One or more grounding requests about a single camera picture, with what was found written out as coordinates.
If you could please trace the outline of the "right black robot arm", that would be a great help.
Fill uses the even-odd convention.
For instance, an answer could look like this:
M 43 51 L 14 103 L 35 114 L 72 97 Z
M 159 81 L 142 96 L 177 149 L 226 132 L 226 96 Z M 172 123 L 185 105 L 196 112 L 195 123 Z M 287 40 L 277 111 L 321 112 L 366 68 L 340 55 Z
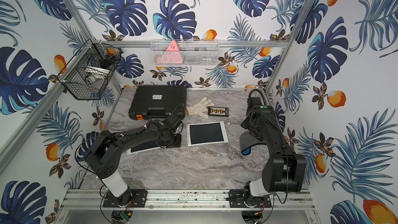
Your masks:
M 258 145 L 265 145 L 269 153 L 261 177 L 245 184 L 244 202 L 255 206 L 260 200 L 279 192 L 286 195 L 299 193 L 304 182 L 305 157 L 296 153 L 284 138 L 276 111 L 267 105 L 261 90 L 249 92 L 246 119 L 241 127 L 246 130 L 239 137 L 242 155 L 249 155 L 251 148 Z

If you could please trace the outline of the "grey blue wiping cloth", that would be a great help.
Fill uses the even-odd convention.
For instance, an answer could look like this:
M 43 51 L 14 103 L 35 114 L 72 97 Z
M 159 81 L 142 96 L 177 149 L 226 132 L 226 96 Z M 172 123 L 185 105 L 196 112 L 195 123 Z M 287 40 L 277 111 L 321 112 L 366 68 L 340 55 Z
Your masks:
M 241 154 L 247 156 L 251 153 L 251 148 L 257 145 L 265 145 L 267 146 L 266 141 L 264 140 L 263 136 L 258 134 L 252 133 L 250 131 L 244 132 L 239 137 L 240 142 L 240 151 Z

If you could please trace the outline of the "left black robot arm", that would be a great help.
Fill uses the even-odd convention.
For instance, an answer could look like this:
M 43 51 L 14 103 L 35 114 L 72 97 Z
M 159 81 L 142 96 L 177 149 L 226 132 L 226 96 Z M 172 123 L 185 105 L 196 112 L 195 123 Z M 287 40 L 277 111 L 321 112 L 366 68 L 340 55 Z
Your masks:
M 151 120 L 140 127 L 124 132 L 101 132 L 94 138 L 83 158 L 91 173 L 95 174 L 111 193 L 110 198 L 120 207 L 130 206 L 133 190 L 118 171 L 121 155 L 133 148 L 147 150 L 147 145 L 159 148 L 181 147 L 182 120 L 177 114 L 185 105 L 179 104 L 164 120 Z

